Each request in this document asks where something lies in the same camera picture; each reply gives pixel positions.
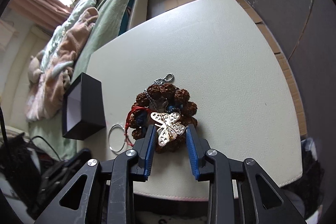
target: open box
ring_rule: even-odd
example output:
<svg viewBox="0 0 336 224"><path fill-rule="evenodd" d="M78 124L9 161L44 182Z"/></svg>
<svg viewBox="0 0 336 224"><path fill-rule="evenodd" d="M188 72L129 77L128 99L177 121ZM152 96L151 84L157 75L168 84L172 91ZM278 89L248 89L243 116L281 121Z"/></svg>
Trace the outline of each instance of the open box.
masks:
<svg viewBox="0 0 336 224"><path fill-rule="evenodd" d="M85 140L104 127L106 122L101 82L81 73L63 96L63 137Z"/></svg>

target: silver bolt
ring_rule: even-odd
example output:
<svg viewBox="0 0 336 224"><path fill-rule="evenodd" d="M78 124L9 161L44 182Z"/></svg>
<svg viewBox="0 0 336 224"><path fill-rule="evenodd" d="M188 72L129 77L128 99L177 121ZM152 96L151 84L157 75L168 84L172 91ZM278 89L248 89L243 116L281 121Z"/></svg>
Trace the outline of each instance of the silver bolt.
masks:
<svg viewBox="0 0 336 224"><path fill-rule="evenodd" d="M217 155L217 151L215 149L209 149L207 151L209 156L216 156Z"/></svg>
<svg viewBox="0 0 336 224"><path fill-rule="evenodd" d="M246 163L247 163L248 165L255 165L255 160L254 160L254 159L251 159L251 158L248 158L248 159L246 159Z"/></svg>
<svg viewBox="0 0 336 224"><path fill-rule="evenodd" d="M130 150L127 150L126 151L126 155L129 156L129 157L132 157L136 154L137 152L133 149L130 149Z"/></svg>
<svg viewBox="0 0 336 224"><path fill-rule="evenodd" d="M97 163L98 163L98 160L96 160L96 159L90 159L90 160L87 162L87 165L88 165L88 166L95 166Z"/></svg>

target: pink curtain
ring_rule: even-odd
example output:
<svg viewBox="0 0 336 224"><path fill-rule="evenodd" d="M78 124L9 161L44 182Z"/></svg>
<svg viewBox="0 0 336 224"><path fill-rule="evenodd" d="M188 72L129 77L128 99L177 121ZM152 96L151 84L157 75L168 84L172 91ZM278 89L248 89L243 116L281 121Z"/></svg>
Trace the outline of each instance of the pink curtain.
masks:
<svg viewBox="0 0 336 224"><path fill-rule="evenodd" d="M59 0L10 0L9 7L51 32L65 22L72 10Z"/></svg>

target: blue gripper pad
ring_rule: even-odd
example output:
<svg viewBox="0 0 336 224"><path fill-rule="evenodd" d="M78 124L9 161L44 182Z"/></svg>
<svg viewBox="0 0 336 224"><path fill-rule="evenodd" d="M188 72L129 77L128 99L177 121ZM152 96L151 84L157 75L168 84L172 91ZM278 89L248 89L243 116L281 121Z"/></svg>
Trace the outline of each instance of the blue gripper pad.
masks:
<svg viewBox="0 0 336 224"><path fill-rule="evenodd" d="M145 157L144 177L146 178L146 180L148 180L148 177L152 171L153 155L157 141L156 135L157 135L156 129L155 127L153 127Z"/></svg>
<svg viewBox="0 0 336 224"><path fill-rule="evenodd" d="M193 134L191 133L190 125L187 126L185 132L185 142L187 144L191 171L193 172L195 179L198 180L200 176L199 155L197 153L196 146L194 144Z"/></svg>

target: butterfly brooch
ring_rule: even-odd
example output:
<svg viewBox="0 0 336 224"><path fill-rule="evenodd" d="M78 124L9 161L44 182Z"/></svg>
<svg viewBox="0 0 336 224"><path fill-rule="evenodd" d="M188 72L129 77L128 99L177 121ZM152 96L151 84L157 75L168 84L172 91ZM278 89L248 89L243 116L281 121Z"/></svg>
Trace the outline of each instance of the butterfly brooch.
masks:
<svg viewBox="0 0 336 224"><path fill-rule="evenodd" d="M175 140L177 136L185 132L185 126L178 122L181 115L177 112L171 114L152 112L151 118L160 123L155 124L159 127L157 130L159 137L157 139L160 146L165 146L168 142Z"/></svg>

